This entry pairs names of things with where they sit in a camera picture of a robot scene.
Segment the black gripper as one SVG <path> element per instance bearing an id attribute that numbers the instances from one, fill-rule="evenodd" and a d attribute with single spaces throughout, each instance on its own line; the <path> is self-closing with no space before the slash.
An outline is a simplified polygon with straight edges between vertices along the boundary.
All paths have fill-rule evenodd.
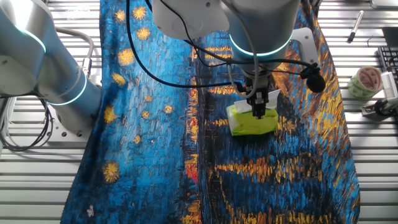
<path id="1" fill-rule="evenodd" d="M 251 97 L 252 115 L 256 119 L 262 119 L 266 114 L 266 104 L 268 104 L 268 97 L 263 98 L 262 95 L 255 95 L 257 92 L 265 91 L 269 88 L 269 77 L 260 76 L 255 78 L 248 76 L 245 78 L 246 94 L 250 95 L 252 92 L 254 96 Z"/>

